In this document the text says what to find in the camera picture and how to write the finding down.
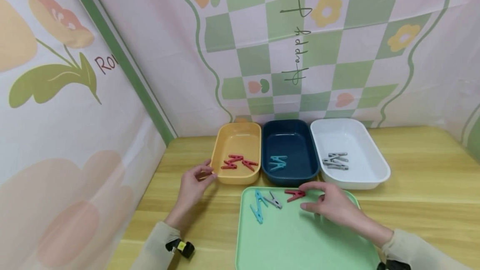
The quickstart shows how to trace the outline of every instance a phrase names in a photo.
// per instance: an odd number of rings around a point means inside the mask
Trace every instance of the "beige sleeve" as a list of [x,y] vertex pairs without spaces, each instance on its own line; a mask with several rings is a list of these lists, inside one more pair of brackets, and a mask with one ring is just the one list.
[[164,222],[159,222],[143,244],[142,251],[130,270],[167,270],[173,258],[173,252],[165,245],[180,238],[180,232]]
[[412,270],[467,270],[470,269],[442,253],[422,238],[395,229],[393,238],[382,247],[389,260],[410,265]]

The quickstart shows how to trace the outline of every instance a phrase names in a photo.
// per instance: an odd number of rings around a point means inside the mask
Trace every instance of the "checkered pattern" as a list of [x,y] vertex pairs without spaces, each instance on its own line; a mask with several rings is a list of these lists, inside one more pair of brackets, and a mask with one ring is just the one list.
[[[203,54],[236,118],[354,117],[372,125],[408,77],[405,50],[430,26],[436,10],[425,13],[424,1],[220,0],[196,8]],[[306,17],[281,12],[299,2],[313,9]]]

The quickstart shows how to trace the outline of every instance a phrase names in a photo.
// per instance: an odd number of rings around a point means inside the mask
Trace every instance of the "white tray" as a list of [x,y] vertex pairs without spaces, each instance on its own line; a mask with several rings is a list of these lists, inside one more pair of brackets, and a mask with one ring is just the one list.
[[[310,125],[322,177],[343,189],[373,189],[390,177],[390,167],[361,122],[354,119],[320,119]],[[328,169],[329,153],[348,153],[348,170]]]

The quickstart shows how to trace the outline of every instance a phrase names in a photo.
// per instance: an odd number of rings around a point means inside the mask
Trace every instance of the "yellow tray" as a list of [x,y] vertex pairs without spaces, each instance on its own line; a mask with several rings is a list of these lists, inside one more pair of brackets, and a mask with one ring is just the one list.
[[[260,175],[262,149],[262,129],[253,122],[225,124],[220,128],[212,154],[214,171],[218,174],[218,181],[229,185],[249,185]],[[221,169],[224,160],[230,160],[229,154],[243,155],[244,159],[258,163],[252,166],[252,172],[241,162],[235,162],[236,169]]]

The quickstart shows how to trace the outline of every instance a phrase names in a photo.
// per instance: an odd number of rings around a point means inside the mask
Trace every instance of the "backdrop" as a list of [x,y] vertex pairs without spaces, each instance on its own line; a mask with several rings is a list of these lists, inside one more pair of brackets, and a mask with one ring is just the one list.
[[348,117],[480,157],[479,0],[99,1],[178,135]]
[[103,269],[165,142],[78,0],[0,0],[0,128],[0,269]]

